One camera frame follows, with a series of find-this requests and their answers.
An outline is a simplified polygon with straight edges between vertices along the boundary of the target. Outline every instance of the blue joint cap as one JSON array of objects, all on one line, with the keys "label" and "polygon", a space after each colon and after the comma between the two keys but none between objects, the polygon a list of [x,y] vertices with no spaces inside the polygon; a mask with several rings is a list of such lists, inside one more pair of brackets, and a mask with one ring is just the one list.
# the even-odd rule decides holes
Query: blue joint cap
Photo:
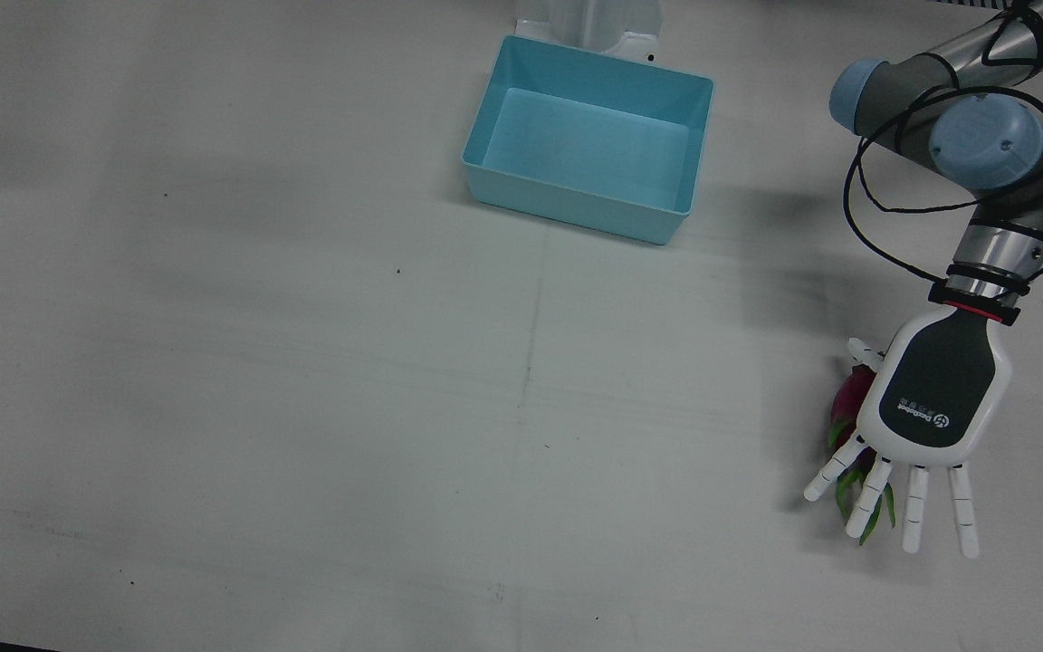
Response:
[{"label": "blue joint cap", "polygon": [[877,67],[887,63],[882,58],[860,58],[846,67],[835,80],[835,86],[831,87],[831,99],[827,101],[827,111],[831,112],[832,119],[848,131],[855,134],[855,108],[860,105],[860,95],[864,95],[868,78],[872,77]]},{"label": "blue joint cap", "polygon": [[1043,153],[1043,128],[1016,99],[978,95],[961,99],[940,116],[928,149],[940,174],[965,189],[1002,189],[1036,167]]}]

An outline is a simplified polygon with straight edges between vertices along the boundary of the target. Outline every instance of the robot finger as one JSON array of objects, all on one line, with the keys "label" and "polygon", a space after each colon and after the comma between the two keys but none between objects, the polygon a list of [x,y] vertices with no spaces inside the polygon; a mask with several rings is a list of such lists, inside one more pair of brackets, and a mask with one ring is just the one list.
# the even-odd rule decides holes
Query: robot finger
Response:
[{"label": "robot finger", "polygon": [[855,501],[855,508],[852,509],[852,516],[847,521],[847,535],[852,538],[859,538],[864,535],[864,528],[868,525],[872,511],[876,508],[876,501],[882,496],[882,487],[888,483],[888,476],[891,474],[891,461],[887,457],[876,459],[872,469],[868,472],[868,477],[864,480],[864,490],[860,498]]},{"label": "robot finger", "polygon": [[865,449],[868,449],[868,444],[864,442],[864,437],[860,437],[858,433],[853,433],[852,437],[844,445],[841,445],[840,450],[835,451],[835,455],[831,455],[831,459],[824,463],[816,478],[807,483],[807,487],[803,490],[803,498],[812,501],[812,503],[820,500],[823,491],[835,482],[835,478],[840,477],[844,469],[855,462],[855,458],[864,453]]},{"label": "robot finger", "polygon": [[916,465],[907,474],[907,500],[903,505],[903,552],[920,550],[923,528],[923,501],[928,498],[928,469]]},{"label": "robot finger", "polygon": [[968,478],[968,466],[957,463],[948,469],[948,483],[952,489],[952,506],[956,509],[960,552],[969,559],[976,559],[980,554],[980,541],[976,536],[976,516],[972,512],[972,483]]}]

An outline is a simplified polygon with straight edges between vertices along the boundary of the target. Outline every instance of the black palm pad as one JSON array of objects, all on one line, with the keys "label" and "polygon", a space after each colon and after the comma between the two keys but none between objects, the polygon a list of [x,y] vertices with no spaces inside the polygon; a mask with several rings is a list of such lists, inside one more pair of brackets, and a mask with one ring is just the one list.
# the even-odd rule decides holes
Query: black palm pad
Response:
[{"label": "black palm pad", "polygon": [[912,338],[880,401],[880,418],[906,440],[947,449],[964,438],[996,375],[985,317],[956,310]]}]

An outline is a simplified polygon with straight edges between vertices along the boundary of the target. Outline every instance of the black cable tie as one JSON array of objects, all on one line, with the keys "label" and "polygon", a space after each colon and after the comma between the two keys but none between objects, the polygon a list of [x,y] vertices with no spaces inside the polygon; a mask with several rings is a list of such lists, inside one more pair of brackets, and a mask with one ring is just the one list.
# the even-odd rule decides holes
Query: black cable tie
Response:
[{"label": "black cable tie", "polygon": [[988,271],[988,269],[972,267],[972,265],[968,264],[949,264],[948,269],[945,269],[944,273],[947,273],[949,276],[975,277],[976,281],[985,281],[986,284],[1000,285],[1001,288],[1021,297],[1029,292],[1029,285],[1026,281],[1018,281],[1016,277],[1006,276],[1002,272]]},{"label": "black cable tie", "polygon": [[1027,236],[1034,240],[1040,240],[1043,243],[1043,231],[1037,231],[1036,228],[1030,228],[1021,225],[1021,223],[1009,222],[1005,219],[992,219],[990,217],[976,217],[972,218],[968,222],[969,226],[989,226],[993,228],[1001,228],[1004,231],[1011,231],[1013,234],[1020,234],[1021,236]]}]

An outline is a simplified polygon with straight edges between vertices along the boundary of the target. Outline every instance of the blue plastic bin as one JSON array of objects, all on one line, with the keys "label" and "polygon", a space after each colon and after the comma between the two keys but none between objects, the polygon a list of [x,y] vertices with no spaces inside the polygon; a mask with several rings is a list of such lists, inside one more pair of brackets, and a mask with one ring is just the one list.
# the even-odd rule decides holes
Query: blue plastic bin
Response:
[{"label": "blue plastic bin", "polygon": [[690,214],[713,82],[506,37],[463,156],[480,202],[665,244]]}]

